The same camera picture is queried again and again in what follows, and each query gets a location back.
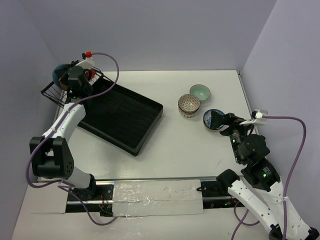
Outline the red floral bowl white inside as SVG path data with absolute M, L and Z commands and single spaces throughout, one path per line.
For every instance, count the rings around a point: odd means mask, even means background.
M 88 81 L 91 81 L 97 74 L 94 69 L 86 69 L 84 73 Z

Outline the teal bowl tan inside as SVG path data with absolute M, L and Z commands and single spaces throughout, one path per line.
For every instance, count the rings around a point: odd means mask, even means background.
M 70 64 L 60 64 L 52 72 L 52 80 L 54 84 L 64 91 L 67 91 L 69 88 L 68 70 L 70 67 Z

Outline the brown patterned bowl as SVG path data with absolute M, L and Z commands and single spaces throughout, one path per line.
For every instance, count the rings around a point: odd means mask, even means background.
M 184 94 L 178 100 L 180 107 L 200 107 L 201 102 L 198 97 L 193 94 Z

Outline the white bowl orange rim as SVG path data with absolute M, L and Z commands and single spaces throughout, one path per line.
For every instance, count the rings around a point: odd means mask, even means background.
M 193 112 L 193 113 L 186 113 L 186 112 L 183 112 L 183 111 L 180 111 L 180 114 L 181 114 L 183 117 L 185 117 L 185 118 L 193 118 L 193 117 L 196 115 L 195 112 Z

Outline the blue triangle patterned bowl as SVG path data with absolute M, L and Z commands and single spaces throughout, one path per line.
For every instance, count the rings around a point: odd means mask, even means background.
M 192 118 L 197 111 L 199 110 L 199 106 L 198 107 L 180 107 L 178 106 L 178 111 L 179 113 L 186 117 L 186 118 Z

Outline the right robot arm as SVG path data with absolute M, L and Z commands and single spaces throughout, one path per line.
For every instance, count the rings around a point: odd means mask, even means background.
M 255 110 L 251 119 L 210 109 L 203 116 L 204 125 L 229 137 L 234 159 L 243 165 L 243 177 L 227 169 L 217 176 L 217 190 L 238 199 L 263 225 L 270 240 L 316 240 L 320 233 L 306 224 L 287 196 L 295 165 L 282 182 L 275 167 L 267 160 L 270 149 L 263 135 L 253 134 L 257 125 L 272 119 L 266 111 Z

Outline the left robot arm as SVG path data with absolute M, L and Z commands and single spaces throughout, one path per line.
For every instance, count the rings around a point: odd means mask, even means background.
M 98 193 L 95 177 L 75 166 L 68 143 L 86 115 L 86 105 L 82 101 L 92 96 L 93 87 L 89 82 L 95 73 L 81 66 L 57 67 L 54 73 L 58 82 L 66 86 L 67 101 L 54 124 L 42 136 L 31 138 L 25 178 L 33 188 L 37 185 L 32 183 L 31 174 L 49 179 L 51 184 L 61 182 L 77 198 L 89 201 Z

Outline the blue floral bowl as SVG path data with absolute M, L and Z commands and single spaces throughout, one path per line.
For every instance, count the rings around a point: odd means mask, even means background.
M 222 129 L 225 125 L 221 124 L 220 126 L 212 126 L 213 123 L 213 117 L 212 117 L 212 113 L 216 113 L 218 115 L 224 115 L 225 113 L 219 109 L 209 109 L 207 110 L 204 114 L 203 114 L 203 124 L 206 128 L 208 128 L 209 130 L 212 131 L 218 131 L 220 129 Z

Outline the mint green bowl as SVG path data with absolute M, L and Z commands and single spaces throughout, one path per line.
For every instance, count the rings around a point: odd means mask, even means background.
M 189 93 L 195 95 L 201 102 L 206 101 L 211 96 L 210 89 L 203 84 L 195 84 L 189 89 Z

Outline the black plastic drain tray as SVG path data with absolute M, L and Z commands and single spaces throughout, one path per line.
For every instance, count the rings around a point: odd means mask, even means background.
M 162 104 L 117 84 L 90 100 L 78 126 L 136 157 L 163 109 Z

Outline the white taped sheet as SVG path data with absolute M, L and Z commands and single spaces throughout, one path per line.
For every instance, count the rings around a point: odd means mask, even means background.
M 200 215 L 199 180 L 117 181 L 112 196 L 115 217 Z

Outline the black mounting rail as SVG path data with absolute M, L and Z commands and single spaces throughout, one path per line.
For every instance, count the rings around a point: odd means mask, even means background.
M 219 192 L 215 180 L 150 180 L 98 182 L 91 199 L 69 194 L 67 213 L 101 217 L 200 215 L 205 209 L 233 208 L 237 199 Z

